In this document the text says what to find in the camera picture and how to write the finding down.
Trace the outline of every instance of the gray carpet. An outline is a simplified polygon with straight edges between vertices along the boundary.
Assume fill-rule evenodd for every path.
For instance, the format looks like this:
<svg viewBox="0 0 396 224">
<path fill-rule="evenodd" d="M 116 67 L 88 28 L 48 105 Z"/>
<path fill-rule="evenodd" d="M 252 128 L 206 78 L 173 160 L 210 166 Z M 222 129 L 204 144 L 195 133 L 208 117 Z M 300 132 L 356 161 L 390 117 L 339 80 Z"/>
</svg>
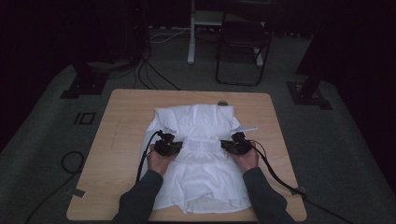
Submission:
<svg viewBox="0 0 396 224">
<path fill-rule="evenodd" d="M 202 33 L 200 37 L 213 36 Z M 216 46 L 197 41 L 196 62 L 187 65 L 188 45 L 186 36 L 152 44 L 148 61 L 183 91 L 269 93 L 297 181 L 307 189 L 309 198 L 354 223 L 396 223 L 395 195 L 377 168 L 337 89 L 329 83 L 320 84 L 333 110 L 295 105 L 290 97 L 286 82 L 306 79 L 294 73 L 309 40 L 276 37 L 264 80 L 257 87 L 218 84 L 214 75 Z M 142 68 L 142 78 L 149 84 L 145 69 Z M 237 72 L 247 74 L 248 69 L 241 66 Z M 62 157 L 72 150 L 88 155 L 111 92 L 121 88 L 145 89 L 134 74 L 137 75 L 137 68 L 113 72 L 102 95 L 83 95 L 75 100 L 60 99 L 76 75 L 71 66 L 52 80 L 31 115 L 0 154 L 1 224 L 24 223 L 35 206 L 70 176 L 61 166 Z M 151 69 L 148 74 L 158 89 L 174 89 Z M 95 112 L 92 125 L 74 124 L 79 112 Z M 66 164 L 76 168 L 78 157 L 69 158 Z M 77 182 L 78 177 L 75 177 L 54 194 L 30 223 L 109 223 L 67 220 L 65 214 L 71 198 L 64 192 L 75 187 Z M 345 223 L 308 203 L 305 208 L 307 219 L 302 223 Z"/>
</svg>

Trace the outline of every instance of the wooden table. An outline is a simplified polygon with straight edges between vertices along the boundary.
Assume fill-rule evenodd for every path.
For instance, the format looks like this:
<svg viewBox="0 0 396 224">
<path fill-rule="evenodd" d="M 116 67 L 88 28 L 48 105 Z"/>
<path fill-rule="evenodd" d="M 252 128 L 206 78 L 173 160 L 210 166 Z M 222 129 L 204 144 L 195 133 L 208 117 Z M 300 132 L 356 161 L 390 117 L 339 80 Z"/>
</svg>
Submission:
<svg viewBox="0 0 396 224">
<path fill-rule="evenodd" d="M 234 106 L 235 116 L 244 126 L 256 126 L 247 138 L 262 143 L 268 161 L 277 175 L 292 187 L 297 181 L 291 167 L 271 97 L 266 93 L 220 91 L 138 91 L 114 90 L 98 132 L 92 143 L 77 189 L 85 196 L 73 196 L 67 210 L 71 220 L 111 220 L 118 211 L 122 193 L 136 178 L 143 138 L 154 119 L 154 109 L 175 105 L 216 105 L 225 100 Z M 306 212 L 300 196 L 292 196 L 268 173 L 263 161 L 260 167 L 271 186 L 288 201 L 287 211 L 297 221 L 305 220 Z M 153 211 L 152 221 L 255 221 L 250 207 L 229 214 L 183 214 L 178 207 Z"/>
</svg>

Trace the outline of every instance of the chair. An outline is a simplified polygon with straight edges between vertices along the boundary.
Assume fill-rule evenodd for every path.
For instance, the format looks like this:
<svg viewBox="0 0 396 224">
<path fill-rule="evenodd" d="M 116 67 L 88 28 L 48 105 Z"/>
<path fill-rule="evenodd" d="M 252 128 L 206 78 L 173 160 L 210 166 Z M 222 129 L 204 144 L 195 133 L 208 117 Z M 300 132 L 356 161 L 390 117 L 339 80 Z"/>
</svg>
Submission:
<svg viewBox="0 0 396 224">
<path fill-rule="evenodd" d="M 265 62 L 267 60 L 269 48 L 272 41 L 272 32 L 280 18 L 280 5 L 263 2 L 259 0 L 237 0 L 228 2 L 223 13 L 221 23 L 220 37 L 217 49 L 217 66 L 216 66 L 216 80 L 222 84 L 241 85 L 241 86 L 256 86 L 262 80 Z M 227 48 L 250 49 L 248 53 L 254 56 L 252 60 L 254 63 L 261 57 L 264 51 L 262 60 L 262 69 L 258 78 L 254 82 L 241 82 L 221 80 L 219 75 L 219 66 L 223 46 Z"/>
</svg>

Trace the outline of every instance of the person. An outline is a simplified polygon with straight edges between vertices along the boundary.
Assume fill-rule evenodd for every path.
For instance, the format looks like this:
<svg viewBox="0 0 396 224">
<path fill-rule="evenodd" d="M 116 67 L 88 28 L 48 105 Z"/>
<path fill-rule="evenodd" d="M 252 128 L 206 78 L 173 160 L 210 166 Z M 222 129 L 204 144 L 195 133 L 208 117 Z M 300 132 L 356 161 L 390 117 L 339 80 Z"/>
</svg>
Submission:
<svg viewBox="0 0 396 224">
<path fill-rule="evenodd" d="M 120 197 L 119 212 L 112 222 L 115 224 L 147 223 L 154 206 L 155 197 L 163 185 L 163 175 L 176 155 L 163 157 L 150 147 L 147 156 L 148 170 L 140 181 Z M 286 199 L 268 184 L 255 150 L 238 156 L 229 153 L 243 172 L 247 194 L 260 223 L 296 223 L 286 211 Z"/>
</svg>

